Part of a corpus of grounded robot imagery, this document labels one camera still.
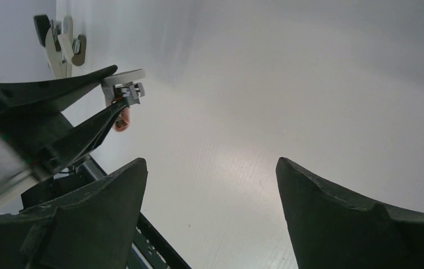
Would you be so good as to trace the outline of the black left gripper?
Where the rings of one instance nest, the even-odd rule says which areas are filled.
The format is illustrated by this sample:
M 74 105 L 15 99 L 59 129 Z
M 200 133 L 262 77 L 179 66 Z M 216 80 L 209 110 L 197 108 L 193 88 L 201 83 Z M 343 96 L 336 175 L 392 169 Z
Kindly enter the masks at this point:
M 0 117 L 62 112 L 117 71 L 111 65 L 82 76 L 0 83 Z M 35 161 L 22 157 L 0 134 L 0 208 L 21 192 L 62 172 L 99 147 L 114 125 L 125 99 L 116 101 L 66 134 L 42 146 Z

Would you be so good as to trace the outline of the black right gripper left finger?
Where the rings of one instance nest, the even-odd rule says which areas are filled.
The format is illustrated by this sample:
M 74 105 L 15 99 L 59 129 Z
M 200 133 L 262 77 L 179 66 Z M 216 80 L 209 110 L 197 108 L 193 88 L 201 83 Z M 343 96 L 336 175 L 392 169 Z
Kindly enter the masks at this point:
M 0 215 L 0 268 L 126 268 L 148 169 L 137 158 L 101 180 Z

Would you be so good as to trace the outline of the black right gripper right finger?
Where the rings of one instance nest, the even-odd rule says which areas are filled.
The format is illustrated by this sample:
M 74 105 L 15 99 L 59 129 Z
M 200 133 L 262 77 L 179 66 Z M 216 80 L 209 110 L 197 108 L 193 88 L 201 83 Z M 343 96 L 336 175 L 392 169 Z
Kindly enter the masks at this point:
M 281 157 L 276 179 L 299 268 L 424 268 L 424 213 L 324 179 Z

